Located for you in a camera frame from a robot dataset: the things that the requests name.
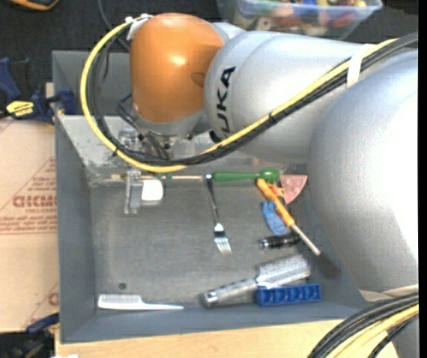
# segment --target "cardboard box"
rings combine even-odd
[[[0,120],[0,333],[57,312],[54,127]]]
[[[305,322],[210,333],[156,336],[119,341],[60,343],[55,339],[55,358],[263,358],[307,357],[315,345],[341,322],[340,319]],[[362,346],[357,357],[368,357],[386,336],[382,333]],[[381,358],[397,358],[392,344],[380,353]]]

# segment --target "cardboard sheet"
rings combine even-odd
[[[0,120],[0,333],[57,312],[54,127]]]

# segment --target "kuka logo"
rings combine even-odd
[[[222,72],[222,76],[220,77],[220,82],[225,87],[225,91],[222,94],[221,90],[223,89],[220,89],[220,87],[216,91],[216,96],[218,98],[218,104],[216,106],[217,108],[216,116],[224,122],[222,131],[228,134],[231,133],[231,131],[230,131],[230,126],[228,124],[227,116],[225,115],[227,111],[227,107],[225,106],[225,101],[228,95],[228,87],[230,86],[229,80],[230,80],[231,74],[234,72],[236,68],[237,68],[236,66],[232,66],[230,68],[224,69],[224,71]]]

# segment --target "blue clamp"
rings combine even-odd
[[[278,286],[271,289],[259,286],[255,299],[261,307],[315,302],[321,300],[321,287],[319,283]]]
[[[289,233],[288,227],[285,225],[281,217],[276,212],[276,204],[272,201],[264,201],[261,204],[261,212],[264,215],[265,222],[268,228],[276,235],[282,236]]]
[[[0,59],[0,89],[7,96],[7,112],[14,119],[34,119],[37,121],[54,124],[54,112],[50,105],[53,101],[60,101],[65,114],[76,113],[76,101],[74,94],[69,88],[62,88],[58,94],[51,98],[46,98],[41,89],[32,92],[29,101],[21,101],[22,93],[19,90],[13,76],[10,73],[10,59],[8,57]]]

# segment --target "orange screwdriver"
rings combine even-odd
[[[330,277],[338,275],[339,269],[333,264],[332,261],[330,261],[330,259],[326,255],[324,255],[323,252],[321,252],[320,249],[318,249],[317,246],[315,246],[314,243],[312,243],[309,238],[307,238],[307,236],[302,232],[302,230],[299,229],[293,217],[290,215],[283,203],[275,195],[273,190],[269,187],[267,182],[263,178],[258,178],[255,183],[257,184],[257,187],[262,191],[264,196],[267,199],[271,200],[273,203],[275,203],[276,212],[280,215],[285,225],[289,227],[294,233],[296,233],[308,246],[308,248],[310,248],[313,254],[319,258],[318,263],[320,268],[322,268],[322,271]]]

